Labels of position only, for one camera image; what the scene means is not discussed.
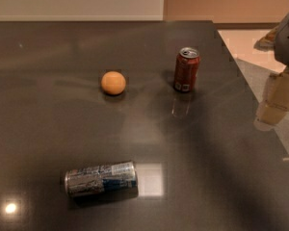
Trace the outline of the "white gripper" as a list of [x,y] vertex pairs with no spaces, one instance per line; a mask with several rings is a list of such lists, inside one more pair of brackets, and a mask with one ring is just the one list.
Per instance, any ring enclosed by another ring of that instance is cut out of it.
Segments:
[[260,131],[270,131],[289,114],[289,13],[277,27],[275,59],[287,67],[280,73],[271,73],[266,81],[254,121]]

